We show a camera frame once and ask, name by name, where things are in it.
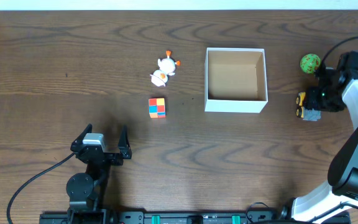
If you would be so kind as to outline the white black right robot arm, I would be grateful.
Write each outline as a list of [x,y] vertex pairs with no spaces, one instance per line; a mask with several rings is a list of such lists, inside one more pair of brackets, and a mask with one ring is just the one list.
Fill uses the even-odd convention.
[[315,60],[306,55],[301,61],[314,72],[318,86],[298,93],[297,117],[317,121],[322,112],[348,110],[354,132],[334,156],[326,181],[307,195],[294,198],[283,207],[280,217],[308,223],[341,223],[344,211],[358,209],[358,52],[342,54],[336,68],[328,68],[323,62],[312,67]]

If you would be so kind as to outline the green ball with red numbers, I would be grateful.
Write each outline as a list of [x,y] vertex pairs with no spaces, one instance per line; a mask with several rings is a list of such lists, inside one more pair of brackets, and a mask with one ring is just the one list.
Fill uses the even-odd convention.
[[300,68],[304,73],[312,74],[321,65],[321,59],[316,54],[307,54],[300,60]]

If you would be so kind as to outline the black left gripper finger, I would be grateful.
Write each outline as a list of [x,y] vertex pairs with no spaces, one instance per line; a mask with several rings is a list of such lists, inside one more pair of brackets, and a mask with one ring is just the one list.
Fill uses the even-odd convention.
[[131,147],[130,147],[129,140],[127,137],[127,126],[126,125],[124,125],[122,127],[121,135],[120,135],[119,142],[118,142],[117,146],[120,150],[120,153],[130,153],[131,152]]
[[83,130],[83,132],[75,139],[75,145],[82,144],[85,136],[88,133],[92,133],[92,128],[93,128],[92,124],[88,124],[87,127],[85,127],[85,129]]

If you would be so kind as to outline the yellow grey toy truck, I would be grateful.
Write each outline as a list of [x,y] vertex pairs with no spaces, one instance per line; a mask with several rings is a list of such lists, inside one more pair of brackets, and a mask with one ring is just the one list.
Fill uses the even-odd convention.
[[318,121],[321,119],[321,112],[305,108],[306,93],[299,92],[296,97],[296,116],[303,121]]

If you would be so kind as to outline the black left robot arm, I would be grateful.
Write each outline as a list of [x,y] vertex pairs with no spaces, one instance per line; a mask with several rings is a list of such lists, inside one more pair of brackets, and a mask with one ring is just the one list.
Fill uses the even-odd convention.
[[72,142],[70,150],[86,164],[86,171],[73,175],[67,182],[70,198],[68,223],[117,223],[116,212],[103,208],[104,193],[112,166],[121,166],[132,158],[124,126],[118,142],[119,152],[106,152],[104,135],[92,132],[89,124]]

